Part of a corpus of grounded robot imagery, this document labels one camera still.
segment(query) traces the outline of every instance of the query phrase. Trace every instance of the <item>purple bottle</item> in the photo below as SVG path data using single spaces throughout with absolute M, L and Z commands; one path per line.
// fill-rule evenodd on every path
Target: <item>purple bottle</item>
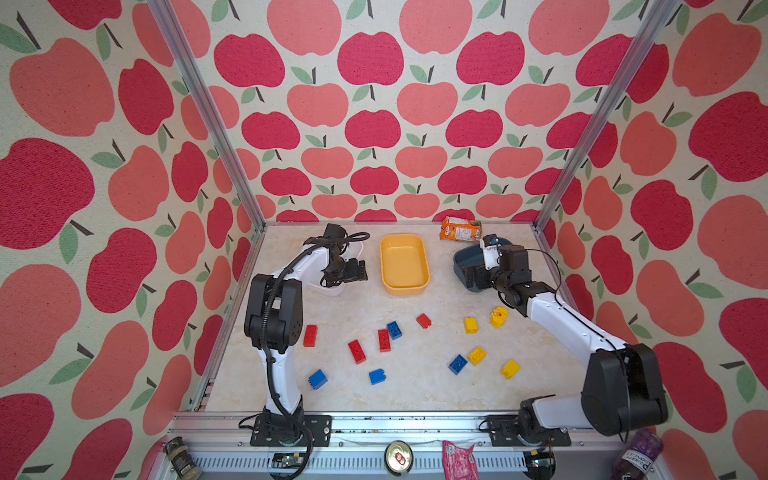
M 642 480 L 663 450 L 664 443 L 651 430 L 637 430 L 630 445 L 616 461 L 611 480 Z

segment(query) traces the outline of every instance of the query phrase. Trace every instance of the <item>blue lego brick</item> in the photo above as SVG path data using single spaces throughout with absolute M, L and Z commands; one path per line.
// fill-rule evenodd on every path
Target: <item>blue lego brick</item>
M 371 377 L 371 385 L 375 385 L 376 383 L 381 383 L 386 380 L 384 370 L 382 369 L 374 370 L 369 373 L 368 376 Z
M 312 390 L 317 390 L 321 386 L 325 385 L 328 379 L 326 378 L 326 374 L 323 373 L 322 370 L 318 370 L 312 374 L 310 377 L 310 385 L 312 386 Z
M 450 368 L 452 372 L 458 375 L 458 373 L 462 371 L 464 365 L 466 364 L 467 360 L 463 356 L 459 355 L 455 358 L 455 360 L 453 360 L 453 362 L 451 362 L 451 365 L 449 365 L 448 368 Z
M 397 326 L 397 322 L 387 323 L 386 328 L 389 330 L 389 335 L 392 336 L 393 340 L 402 336 L 402 332 L 400 331 L 400 327 Z

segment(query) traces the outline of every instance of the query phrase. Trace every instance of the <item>pink snack wrapper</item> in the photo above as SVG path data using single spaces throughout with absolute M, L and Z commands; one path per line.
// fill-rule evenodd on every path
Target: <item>pink snack wrapper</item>
M 472 451 L 460 449 L 451 442 L 442 443 L 442 467 L 445 471 L 445 480 L 480 480 L 478 464 Z

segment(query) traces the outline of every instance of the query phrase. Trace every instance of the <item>apple wallpaper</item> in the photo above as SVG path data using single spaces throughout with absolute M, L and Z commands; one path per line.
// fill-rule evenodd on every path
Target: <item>apple wallpaper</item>
M 0 5 L 2 480 L 144 480 L 229 308 L 253 227 L 161 40 L 135 0 Z
M 647 9 L 627 12 L 625 0 L 193 2 L 211 34 L 198 67 L 269 223 L 531 220 Z M 653 97 L 668 68 L 666 48 L 654 51 L 631 101 Z M 191 114 L 185 124 L 201 123 Z M 609 125 L 594 161 L 616 149 Z
M 669 58 L 660 88 L 637 73 L 615 154 L 590 155 L 551 224 L 581 313 L 658 355 L 677 480 L 768 478 L 766 13 L 681 2 L 646 60 Z

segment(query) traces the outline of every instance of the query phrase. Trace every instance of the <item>yellow lego brick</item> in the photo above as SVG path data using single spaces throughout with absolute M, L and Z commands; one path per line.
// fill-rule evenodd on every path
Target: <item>yellow lego brick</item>
M 493 313 L 491 313 L 491 325 L 495 328 L 501 328 L 504 322 L 507 321 L 509 312 L 503 306 L 497 307 Z
M 515 363 L 514 360 L 510 360 L 509 363 L 507 363 L 502 369 L 502 375 L 507 377 L 507 380 L 509 380 L 513 376 L 517 375 L 519 371 L 520 371 L 520 366 L 517 363 Z
M 478 332 L 478 321 L 471 316 L 464 319 L 464 331 L 467 335 L 475 335 Z
M 478 347 L 475 349 L 474 352 L 469 354 L 469 361 L 472 362 L 472 365 L 477 366 L 478 363 L 482 362 L 482 360 L 485 358 L 485 351 Z

